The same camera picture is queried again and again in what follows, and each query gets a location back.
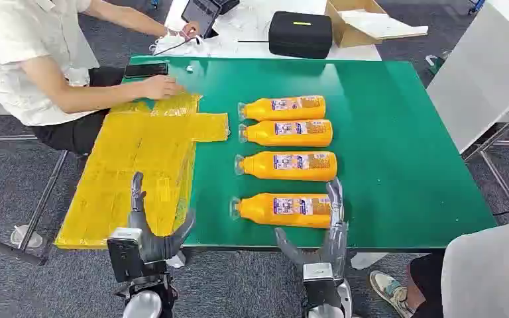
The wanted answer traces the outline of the person's right hand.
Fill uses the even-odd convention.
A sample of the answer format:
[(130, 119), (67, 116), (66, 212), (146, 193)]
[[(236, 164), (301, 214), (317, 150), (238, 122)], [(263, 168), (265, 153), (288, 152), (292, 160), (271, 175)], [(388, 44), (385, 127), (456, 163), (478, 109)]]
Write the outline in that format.
[(142, 83), (143, 97), (159, 100), (168, 99), (184, 93), (186, 89), (171, 76), (158, 75), (144, 80)]

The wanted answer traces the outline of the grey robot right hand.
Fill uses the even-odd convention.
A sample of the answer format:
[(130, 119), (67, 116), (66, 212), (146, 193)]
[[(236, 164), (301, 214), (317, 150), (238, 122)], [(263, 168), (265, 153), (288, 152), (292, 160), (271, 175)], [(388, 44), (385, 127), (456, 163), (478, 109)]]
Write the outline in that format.
[(333, 269), (344, 269), (347, 249), (347, 222), (343, 201), (343, 186), (338, 177), (326, 185), (331, 200), (331, 218), (323, 245), (313, 253), (304, 253), (293, 245), (281, 228), (275, 228), (275, 237), (279, 249), (299, 268), (304, 264), (328, 262)]

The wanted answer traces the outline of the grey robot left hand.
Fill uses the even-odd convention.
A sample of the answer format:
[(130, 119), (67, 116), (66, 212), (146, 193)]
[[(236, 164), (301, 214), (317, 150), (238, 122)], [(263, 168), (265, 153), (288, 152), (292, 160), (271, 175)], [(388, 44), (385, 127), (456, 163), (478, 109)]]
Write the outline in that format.
[(145, 262), (168, 260), (177, 255), (196, 222), (196, 212), (192, 209), (186, 213), (185, 221), (171, 235), (155, 235), (146, 220), (142, 190), (143, 173), (136, 172), (131, 183), (131, 212), (128, 216), (128, 227), (142, 231), (142, 259)]

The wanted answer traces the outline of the person's left hand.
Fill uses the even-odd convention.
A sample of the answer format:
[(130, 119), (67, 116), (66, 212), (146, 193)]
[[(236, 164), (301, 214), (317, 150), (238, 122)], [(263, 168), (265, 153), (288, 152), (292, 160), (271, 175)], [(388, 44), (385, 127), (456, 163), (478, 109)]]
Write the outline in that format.
[(184, 37), (186, 40), (190, 38), (194, 38), (198, 35), (198, 32), (200, 31), (200, 27), (198, 22), (192, 21), (189, 23), (186, 23), (182, 30), (179, 32), (179, 35)]

